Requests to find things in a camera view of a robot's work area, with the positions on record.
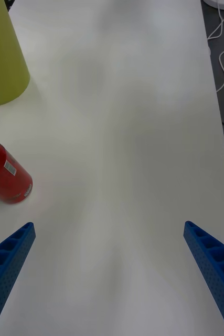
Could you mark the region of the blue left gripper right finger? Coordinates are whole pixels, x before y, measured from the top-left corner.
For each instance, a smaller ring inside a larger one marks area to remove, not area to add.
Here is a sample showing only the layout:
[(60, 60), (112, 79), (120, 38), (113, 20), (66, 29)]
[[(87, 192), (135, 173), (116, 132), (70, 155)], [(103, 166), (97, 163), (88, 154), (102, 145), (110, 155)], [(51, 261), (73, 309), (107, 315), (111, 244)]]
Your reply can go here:
[(184, 239), (224, 319), (224, 244), (190, 221)]

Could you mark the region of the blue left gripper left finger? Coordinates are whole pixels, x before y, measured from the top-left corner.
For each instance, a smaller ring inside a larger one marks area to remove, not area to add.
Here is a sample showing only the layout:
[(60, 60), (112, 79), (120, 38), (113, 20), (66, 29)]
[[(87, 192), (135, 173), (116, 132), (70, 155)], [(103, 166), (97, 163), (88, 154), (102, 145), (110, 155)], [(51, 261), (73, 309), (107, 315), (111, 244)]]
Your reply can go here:
[(35, 238), (34, 224), (28, 222), (0, 243), (0, 315)]

